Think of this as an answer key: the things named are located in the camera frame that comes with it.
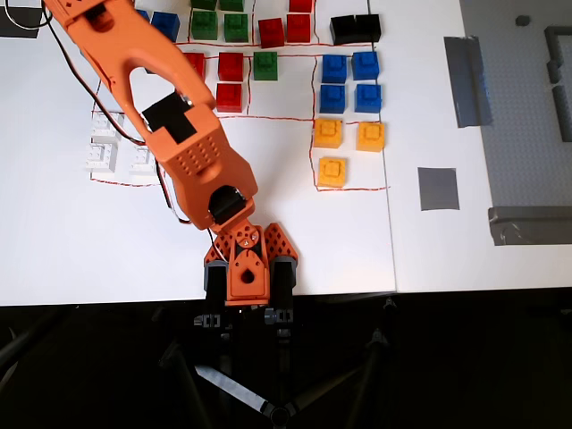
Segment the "gray baseplate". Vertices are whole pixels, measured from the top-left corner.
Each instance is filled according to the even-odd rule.
[[[572,206],[572,143],[562,141],[544,30],[572,26],[571,0],[460,0],[478,36],[492,110],[483,126],[494,206]],[[530,15],[518,27],[518,15]],[[561,82],[572,104],[572,37],[559,38]]]

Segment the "gray tape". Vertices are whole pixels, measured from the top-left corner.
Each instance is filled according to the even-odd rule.
[[[495,246],[572,244],[572,207],[494,207],[489,224]]]
[[[445,50],[458,127],[491,124],[479,39],[445,38]]]
[[[421,210],[458,210],[454,168],[418,168]]]

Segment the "lego brick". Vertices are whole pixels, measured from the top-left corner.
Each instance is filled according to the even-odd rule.
[[[125,116],[122,114],[111,114],[119,125],[123,126]],[[117,145],[121,139],[121,134],[113,127],[102,113],[93,113],[91,119],[91,140],[96,143],[112,143]]]
[[[190,0],[193,9],[207,9],[213,11],[216,9],[216,0]]]
[[[381,152],[385,147],[385,127],[382,123],[361,122],[357,132],[357,150]]]
[[[218,55],[218,79],[242,82],[244,55],[241,52],[221,52]]]
[[[358,26],[354,15],[334,16],[330,20],[330,32],[334,45],[344,45],[346,43],[357,43]]]
[[[88,148],[88,159],[85,168],[90,172],[114,172],[116,161],[116,145],[91,142]]]
[[[195,40],[216,40],[218,38],[218,19],[216,12],[193,12],[190,32]]]
[[[140,9],[137,10],[137,13],[139,15],[141,15],[143,18],[145,18],[147,20],[147,22],[151,21],[151,19],[149,18],[149,14],[147,13],[147,11],[142,11]]]
[[[183,52],[189,63],[195,68],[198,75],[205,81],[206,58],[202,52]]]
[[[129,173],[136,176],[156,175],[155,157],[147,147],[138,147],[136,149]]]
[[[515,19],[515,24],[517,24],[517,27],[527,27],[530,25],[530,22],[530,16],[528,15],[518,15],[518,17]]]
[[[289,13],[287,20],[287,39],[289,43],[310,43],[310,15],[308,13]]]
[[[179,27],[181,22],[179,21],[179,16],[176,14],[167,12],[154,12],[153,20],[151,20],[151,25],[161,31],[173,43],[177,41],[177,35],[179,34]]]
[[[343,188],[346,183],[346,160],[341,158],[320,158],[318,186]]]
[[[356,27],[358,42],[376,43],[382,37],[382,25],[377,14],[356,15]]]
[[[334,119],[316,119],[314,146],[337,149],[341,145],[341,121]]]
[[[221,11],[244,12],[244,0],[221,0]]]
[[[228,43],[248,43],[248,16],[245,13],[224,15],[224,40]]]
[[[356,85],[356,112],[359,114],[378,114],[382,110],[381,85]]]
[[[221,113],[242,112],[241,83],[219,83],[216,86],[216,110]]]
[[[260,46],[263,49],[284,46],[284,25],[282,24],[282,18],[260,20],[258,22],[258,28],[260,30]]]
[[[278,80],[277,53],[254,53],[254,80]]]
[[[311,13],[312,0],[290,0],[290,12]]]
[[[354,80],[376,80],[379,76],[379,62],[376,52],[356,52],[351,57]]]
[[[346,83],[347,78],[347,58],[344,55],[324,55],[322,61],[322,82]]]
[[[346,87],[322,85],[320,88],[320,113],[343,114],[346,110]]]

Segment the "white block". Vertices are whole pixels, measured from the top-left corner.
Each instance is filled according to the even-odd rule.
[[[123,114],[111,114],[117,123],[123,126],[125,116]],[[102,113],[93,113],[91,120],[91,139],[95,143],[113,143],[117,145],[121,134],[113,127]]]
[[[114,172],[117,146],[113,143],[92,142],[88,148],[86,170],[90,172]]]
[[[155,157],[151,151],[146,147],[138,147],[135,154],[135,159],[130,166],[129,173],[139,176],[155,175]]]

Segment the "red block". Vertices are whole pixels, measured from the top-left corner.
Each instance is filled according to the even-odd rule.
[[[241,83],[219,83],[216,86],[216,110],[235,114],[242,112]]]
[[[260,45],[263,49],[284,46],[282,18],[261,20],[258,22],[258,28],[260,29]]]
[[[312,12],[312,0],[290,0],[290,12]]]
[[[218,79],[242,82],[244,55],[241,52],[221,52],[218,55]]]
[[[189,63],[195,68],[197,73],[205,80],[205,54],[199,52],[183,52]]]
[[[287,24],[289,43],[310,42],[310,15],[308,13],[289,13]]]

